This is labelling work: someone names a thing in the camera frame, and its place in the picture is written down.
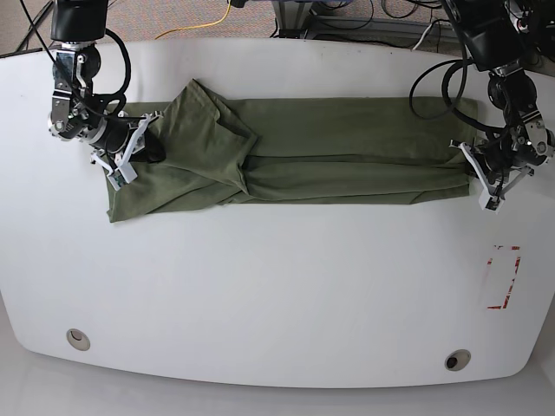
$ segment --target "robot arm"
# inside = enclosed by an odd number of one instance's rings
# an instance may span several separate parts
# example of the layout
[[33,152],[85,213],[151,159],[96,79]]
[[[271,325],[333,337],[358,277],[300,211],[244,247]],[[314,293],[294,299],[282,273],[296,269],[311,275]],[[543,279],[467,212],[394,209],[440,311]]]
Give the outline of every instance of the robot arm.
[[[51,38],[62,43],[55,52],[54,93],[49,130],[61,140],[79,139],[94,148],[91,162],[101,164],[117,191],[137,175],[130,161],[162,161],[166,155],[161,143],[147,126],[159,114],[127,117],[121,110],[131,79],[131,62],[123,41],[106,29],[108,0],[57,0],[54,6]],[[121,49],[126,76],[113,94],[94,94],[93,78],[101,67],[95,41],[112,37]],[[117,101],[115,109],[108,105]]]
[[[442,0],[457,36],[470,52],[472,63],[490,76],[488,95],[492,104],[503,111],[502,129],[481,125],[454,109],[456,116],[486,133],[487,143],[480,147],[454,143],[464,153],[484,186],[480,199],[483,209],[497,211],[506,192],[511,170],[533,175],[531,166],[539,166],[553,157],[555,139],[545,128],[536,106],[537,91],[520,60],[527,52],[520,19],[520,6],[507,0]],[[442,94],[450,105],[448,83],[461,64],[446,72]]]
[[[553,134],[545,129],[536,106],[536,88],[520,65],[526,53],[522,21],[533,23],[537,19],[531,15],[531,8],[523,4],[528,0],[441,1],[455,32],[470,52],[472,63],[479,71],[489,72],[490,100],[505,118],[505,127],[488,127],[462,114],[448,96],[449,80],[462,66],[455,64],[446,72],[442,93],[447,106],[487,137],[485,145],[454,146],[463,151],[471,166],[480,166],[473,170],[483,184],[489,184],[485,186],[486,202],[482,205],[496,211],[506,193],[502,188],[511,170],[533,174],[530,166],[545,163],[555,153]],[[77,138],[91,145],[95,149],[91,159],[102,162],[117,190],[136,178],[130,160],[156,162],[163,160],[165,153],[159,141],[148,137],[146,126],[154,116],[145,115],[138,120],[120,113],[126,102],[131,68],[125,45],[106,29],[107,11],[108,0],[56,0],[51,37],[62,46],[55,57],[49,125],[51,133],[62,140]],[[93,78],[101,65],[95,41],[105,35],[119,45],[126,77],[116,93],[94,94]],[[108,104],[113,101],[118,104],[109,112]],[[143,132],[140,137],[134,136],[137,131]]]

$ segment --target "black wire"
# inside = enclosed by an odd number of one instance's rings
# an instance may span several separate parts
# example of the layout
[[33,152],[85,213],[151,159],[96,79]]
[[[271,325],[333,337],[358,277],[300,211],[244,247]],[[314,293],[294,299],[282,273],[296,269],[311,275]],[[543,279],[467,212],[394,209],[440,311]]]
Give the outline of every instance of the black wire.
[[440,4],[440,1],[435,1],[435,2],[419,2],[417,0],[405,0],[409,3],[412,4],[417,4],[421,7],[424,7],[426,9],[432,9],[432,10],[438,10],[441,9],[443,6]]
[[270,37],[274,37],[278,32],[278,20],[274,19],[274,22],[276,23],[276,29],[273,31],[273,33],[270,35]]
[[[38,28],[41,23],[44,21],[44,18],[50,13],[50,11],[52,10],[52,7],[54,6],[54,0],[49,0],[46,4],[44,4],[44,6],[42,7],[41,11],[39,11],[35,18],[33,19],[33,24],[35,24],[35,26]],[[29,40],[31,38],[31,36],[33,35],[33,27],[29,26],[29,28],[27,29],[27,34],[25,35],[25,37],[19,42],[19,45],[17,45],[16,48],[16,52],[19,52],[23,45],[26,43],[27,44],[27,49],[29,48]]]
[[494,139],[495,136],[491,136],[489,133],[487,133],[486,136],[489,139],[489,141],[487,143],[483,144],[483,145],[478,146],[478,147],[480,149],[487,149],[487,148],[490,148],[492,146],[495,146],[498,143],[500,143],[503,139],[505,139],[509,133],[510,133],[509,127],[505,127],[503,129],[503,132],[501,132],[499,134],[499,136],[495,139]]
[[30,14],[29,14],[29,11],[27,10],[27,6],[25,6],[25,2],[23,0],[19,0],[19,3],[21,4],[21,7],[23,9],[23,12],[25,13],[25,16],[27,17],[27,20],[29,21],[30,25],[33,27],[33,30],[35,31],[35,35],[38,38],[39,42],[41,43],[42,48],[44,49],[46,54],[49,56],[50,60],[54,64],[55,68],[60,72],[60,75],[62,76],[63,80],[65,80],[68,83],[69,87],[71,88],[71,91],[73,92],[73,94],[75,96],[75,99],[78,100],[91,114],[94,114],[98,117],[102,117],[103,119],[113,119],[113,120],[144,120],[145,119],[144,117],[117,117],[117,116],[113,116],[111,114],[102,114],[102,113],[98,113],[93,108],[91,108],[85,102],[85,100],[81,97],[81,93],[77,90],[77,88],[75,88],[73,86],[73,83],[71,82],[71,78],[68,76],[65,68],[62,65],[60,65],[57,62],[57,60],[54,59],[54,56],[52,56],[52,54],[50,53],[48,47],[46,46],[46,43],[42,39],[41,34],[38,33],[38,30],[36,29],[36,26],[33,23],[33,19],[31,18]]
[[419,7],[418,4],[414,4],[413,9],[411,11],[409,11],[408,13],[406,13],[404,15],[396,16],[396,15],[391,14],[391,12],[388,10],[387,1],[388,0],[382,0],[382,10],[386,15],[388,15],[392,19],[404,19],[406,17],[412,16]]
[[111,37],[114,42],[120,47],[121,56],[123,58],[123,63],[125,66],[125,78],[123,79],[123,84],[120,89],[113,94],[96,94],[95,96],[101,98],[103,105],[101,107],[101,113],[104,112],[108,104],[112,101],[118,101],[118,105],[115,107],[114,111],[110,114],[118,114],[126,105],[127,99],[125,97],[125,92],[129,87],[129,82],[131,81],[131,59],[129,58],[129,53],[125,43],[117,36],[112,30],[106,29],[106,35]]
[[[436,23],[439,22],[444,22],[444,23],[450,23],[447,19],[435,19],[431,24],[430,24],[430,29],[427,32],[427,34],[424,36],[424,38],[422,39],[422,41],[424,41],[428,36],[430,36],[432,34],[432,30],[434,29],[434,25]],[[441,39],[441,25],[438,25],[440,33],[438,35],[438,39],[437,39],[437,45],[436,48],[439,48],[439,44],[440,44],[440,39]]]
[[339,28],[337,26],[334,26],[334,25],[326,23],[326,22],[322,22],[322,21],[318,21],[318,22],[323,24],[324,26],[328,26],[329,28],[332,28],[332,29],[339,29],[339,30],[358,30],[358,29],[362,29],[362,28],[368,26],[369,24],[371,24],[372,20],[374,19],[374,2],[372,0],[369,0],[369,1],[370,1],[370,7],[372,8],[372,13],[370,14],[370,19],[368,19],[368,21],[365,24],[361,25],[361,26],[357,26],[355,28]]
[[[454,22],[455,18],[453,16],[453,13],[451,12],[451,9],[449,9],[449,7],[447,6],[446,0],[441,0],[441,4],[444,6],[445,12],[447,13],[447,16],[449,17],[449,21]],[[422,75],[420,75],[416,79],[415,83],[413,84],[412,88],[410,89],[410,93],[408,93],[408,106],[410,107],[410,111],[416,117],[418,117],[419,119],[435,120],[435,119],[439,119],[440,117],[443,117],[444,115],[449,114],[450,112],[453,111],[454,108],[457,107],[457,105],[460,102],[460,99],[462,98],[463,93],[465,92],[465,87],[467,86],[468,63],[469,63],[468,55],[467,55],[467,47],[465,46],[464,42],[462,41],[462,34],[460,33],[459,27],[458,26],[453,26],[453,30],[454,30],[454,33],[457,35],[457,39],[459,39],[460,52],[462,54],[462,60],[461,60],[462,61],[462,78],[460,80],[459,92],[457,93],[457,96],[455,97],[454,101],[451,102],[451,104],[448,105],[447,108],[444,111],[442,111],[441,113],[433,115],[433,116],[429,116],[429,117],[418,114],[415,110],[415,107],[414,107],[413,98],[414,98],[416,87],[418,86],[420,81],[422,81],[422,79],[426,75],[428,75],[429,73],[431,73],[435,69],[437,69],[439,67],[442,67],[444,65],[448,65],[448,62],[449,63],[455,63],[458,60],[445,61],[443,63],[434,65],[432,68],[425,71]]]
[[330,36],[335,37],[335,38],[339,39],[340,41],[345,41],[345,42],[376,43],[378,45],[385,45],[385,46],[389,46],[391,48],[399,48],[399,49],[412,48],[413,46],[415,46],[415,43],[412,43],[410,45],[395,45],[394,43],[390,43],[390,42],[386,42],[386,41],[377,41],[377,40],[372,40],[372,39],[351,39],[351,38],[348,38],[348,37],[345,37],[345,36],[335,35],[335,34],[332,34],[332,33],[322,33],[320,35],[316,35],[314,37],[314,40],[331,40],[331,41],[333,41],[333,39],[321,39],[322,37],[330,37]]
[[320,7],[322,7],[323,9],[326,10],[338,10],[338,9],[342,9],[343,7],[346,7],[350,4],[352,4],[353,2],[340,2],[337,6],[329,6],[326,3],[320,3]]
[[[451,98],[449,97],[449,82],[453,75],[463,68],[462,60],[458,59],[453,62],[451,68],[449,68],[445,75],[443,75],[443,81],[441,82],[441,96],[443,97],[443,101],[445,102],[447,107],[451,107],[453,103],[451,102]],[[468,115],[462,113],[458,108],[453,107],[451,112],[460,120],[464,121],[468,125],[474,127],[477,130],[480,130],[484,133],[502,133],[503,128],[501,127],[492,127],[487,126],[485,124],[480,123],[476,119],[469,117]]]

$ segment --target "floor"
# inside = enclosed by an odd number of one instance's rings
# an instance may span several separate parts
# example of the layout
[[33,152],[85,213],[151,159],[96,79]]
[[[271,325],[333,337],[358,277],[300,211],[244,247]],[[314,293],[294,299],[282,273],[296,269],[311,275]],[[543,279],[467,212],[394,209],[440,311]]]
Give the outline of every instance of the floor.
[[[29,13],[35,16],[46,0],[25,0]],[[179,26],[213,22],[220,19],[225,12],[225,0],[206,0],[199,7],[198,0],[110,0],[113,3],[108,11],[108,27],[124,41],[143,41],[154,39],[166,29]],[[381,2],[374,0],[374,17],[387,18]],[[403,15],[412,9],[412,5],[403,0],[388,0],[391,14]],[[353,0],[342,9],[334,12],[341,16],[370,17],[372,3],[370,0]],[[268,37],[275,28],[274,12],[270,1],[251,0],[243,9],[232,8],[227,19],[217,26],[205,29],[187,30],[169,35],[171,37],[227,36],[227,37]],[[429,22],[430,10],[419,8],[411,20]],[[41,27],[41,34],[49,38],[50,17]],[[27,20],[22,12],[19,0],[3,0],[0,4],[0,55],[12,52],[23,39]],[[29,47],[37,48],[36,39]]]

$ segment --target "white tabletop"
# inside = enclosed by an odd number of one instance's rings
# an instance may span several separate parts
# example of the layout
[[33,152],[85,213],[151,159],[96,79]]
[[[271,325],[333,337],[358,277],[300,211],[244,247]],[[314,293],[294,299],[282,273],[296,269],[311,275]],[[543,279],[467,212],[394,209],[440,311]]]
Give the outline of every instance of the white tabletop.
[[[227,98],[407,96],[418,74],[445,59],[277,39],[128,47],[129,102],[170,101],[193,77]],[[113,45],[99,50],[95,91],[114,91],[122,59]],[[227,206],[110,224],[89,148],[47,132],[47,56],[1,60],[0,75],[0,290],[25,348],[137,373],[285,387],[450,383],[526,364],[555,292],[555,200],[538,192],[551,193],[549,168],[511,191],[499,215],[481,211],[474,194],[414,206]],[[438,95],[440,78],[420,93]],[[532,78],[555,126],[555,81]],[[482,120],[500,124],[486,84],[471,70],[465,96],[482,101]],[[513,279],[507,307],[488,309],[503,304]],[[89,351],[70,347],[70,328],[88,335]],[[468,366],[447,371],[447,356],[463,348]]]

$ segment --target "green cloth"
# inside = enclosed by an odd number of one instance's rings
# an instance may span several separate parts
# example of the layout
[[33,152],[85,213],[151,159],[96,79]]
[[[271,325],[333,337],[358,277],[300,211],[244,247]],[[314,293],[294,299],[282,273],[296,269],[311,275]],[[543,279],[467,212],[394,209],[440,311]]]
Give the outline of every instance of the green cloth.
[[[441,98],[417,99],[425,114]],[[130,114],[164,103],[127,104]],[[475,101],[459,109],[475,117]],[[452,115],[414,117],[406,98],[227,100],[197,81],[150,127],[166,148],[139,177],[108,185],[111,222],[213,205],[415,204],[468,195],[464,157],[450,140],[475,130]]]

